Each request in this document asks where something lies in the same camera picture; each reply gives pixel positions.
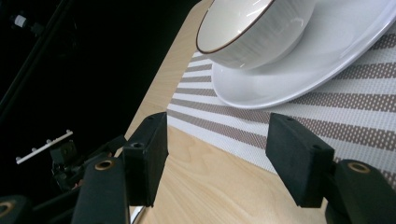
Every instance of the white plate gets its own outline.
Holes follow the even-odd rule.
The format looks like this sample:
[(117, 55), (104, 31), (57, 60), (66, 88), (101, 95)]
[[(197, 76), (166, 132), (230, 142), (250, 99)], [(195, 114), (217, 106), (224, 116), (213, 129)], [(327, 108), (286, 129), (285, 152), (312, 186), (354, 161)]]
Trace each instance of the white plate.
[(213, 63), (214, 90), (221, 101), (238, 108), (283, 104), (355, 62), (395, 18), (395, 0), (318, 0), (303, 37), (288, 56), (247, 71)]

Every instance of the dark floor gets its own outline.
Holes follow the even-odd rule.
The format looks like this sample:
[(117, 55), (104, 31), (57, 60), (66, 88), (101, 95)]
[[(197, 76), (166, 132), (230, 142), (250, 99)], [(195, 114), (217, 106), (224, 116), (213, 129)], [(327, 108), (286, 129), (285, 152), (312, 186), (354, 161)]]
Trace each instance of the dark floor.
[(81, 153), (125, 134), (197, 2), (76, 0), (0, 127), (0, 196), (42, 203), (57, 195), (48, 152), (21, 165), (15, 157), (67, 129)]

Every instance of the striped placemat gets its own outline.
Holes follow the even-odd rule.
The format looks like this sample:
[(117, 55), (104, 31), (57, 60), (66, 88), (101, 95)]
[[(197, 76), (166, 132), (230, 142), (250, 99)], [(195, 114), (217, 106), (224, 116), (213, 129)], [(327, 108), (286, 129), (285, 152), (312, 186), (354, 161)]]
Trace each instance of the striped placemat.
[(269, 116), (287, 115), (332, 146), (336, 161), (371, 164), (396, 190), (396, 24), (339, 75), (283, 105), (247, 110), (224, 104), (211, 68), (193, 53), (167, 107), (169, 125), (275, 173), (265, 156)]

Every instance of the white sticker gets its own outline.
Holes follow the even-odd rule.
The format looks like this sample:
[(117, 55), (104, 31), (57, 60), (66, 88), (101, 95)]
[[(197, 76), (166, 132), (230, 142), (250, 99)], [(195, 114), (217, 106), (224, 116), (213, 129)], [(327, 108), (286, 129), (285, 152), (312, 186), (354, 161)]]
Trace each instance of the white sticker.
[(22, 28), (23, 28), (23, 25), (24, 25), (25, 22), (26, 22), (26, 18), (24, 18), (21, 15), (18, 15), (17, 18), (15, 18), (15, 21), (14, 21), (14, 23), (17, 26), (22, 27)]

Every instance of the wooden table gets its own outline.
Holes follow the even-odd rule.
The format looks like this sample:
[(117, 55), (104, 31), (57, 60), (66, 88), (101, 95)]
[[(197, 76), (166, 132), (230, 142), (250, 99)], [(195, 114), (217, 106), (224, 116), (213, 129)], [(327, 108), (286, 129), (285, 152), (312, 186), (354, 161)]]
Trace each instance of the wooden table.
[[(194, 6), (125, 134), (166, 111), (191, 55), (211, 0)], [(301, 208), (277, 175), (168, 126), (168, 150), (154, 206), (141, 223), (326, 223), (324, 210)]]

